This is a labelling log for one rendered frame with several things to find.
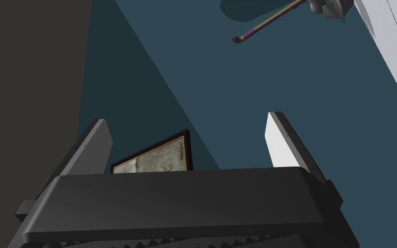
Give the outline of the purple and yellow stick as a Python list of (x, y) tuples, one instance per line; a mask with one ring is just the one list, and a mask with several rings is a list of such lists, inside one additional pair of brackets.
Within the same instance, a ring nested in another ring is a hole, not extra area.
[(250, 31), (248, 31), (247, 33), (243, 34), (240, 37), (233, 37), (232, 41), (234, 43), (241, 43), (246, 41), (247, 39), (249, 39), (251, 36), (253, 36), (255, 33), (257, 33), (258, 31), (260, 31), (261, 29), (265, 28), (266, 26), (268, 26), (270, 23), (276, 21), (277, 19), (279, 19), (280, 17), (282, 17), (283, 15), (285, 15), (286, 13), (290, 12), (291, 10), (296, 9), (297, 7), (299, 7), (300, 5), (304, 4), (305, 2), (307, 2), (307, 0), (295, 0), (294, 2), (292, 2), (291, 4), (289, 4), (288, 6), (286, 6), (285, 8), (283, 8), (282, 10), (280, 10), (279, 12), (277, 12), (276, 14), (274, 14), (273, 16), (271, 16), (270, 18), (268, 18), (267, 20), (265, 20), (264, 22), (260, 23), (259, 25), (257, 25), (255, 28), (251, 29)]

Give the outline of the grey ceiling lamp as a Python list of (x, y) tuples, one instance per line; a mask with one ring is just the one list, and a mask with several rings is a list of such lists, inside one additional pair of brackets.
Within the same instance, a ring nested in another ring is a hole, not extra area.
[(339, 19), (345, 22), (345, 16), (354, 4), (354, 0), (307, 0), (313, 13), (324, 13), (325, 18)]

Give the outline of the dark framed wall picture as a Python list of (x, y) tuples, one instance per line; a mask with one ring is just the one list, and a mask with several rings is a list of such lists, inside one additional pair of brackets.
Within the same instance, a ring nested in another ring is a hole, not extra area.
[(111, 174), (192, 170), (192, 150), (188, 129), (109, 166)]

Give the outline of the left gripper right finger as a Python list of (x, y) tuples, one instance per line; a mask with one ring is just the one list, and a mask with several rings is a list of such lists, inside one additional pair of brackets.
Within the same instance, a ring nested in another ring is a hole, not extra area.
[(273, 167), (301, 167), (322, 183), (325, 177), (283, 114), (269, 112), (265, 140)]

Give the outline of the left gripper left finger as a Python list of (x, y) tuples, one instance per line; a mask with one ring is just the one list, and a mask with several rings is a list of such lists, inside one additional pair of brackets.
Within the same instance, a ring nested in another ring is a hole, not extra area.
[(35, 199), (39, 199), (55, 177), (104, 173), (112, 144), (106, 120), (93, 119), (56, 166)]

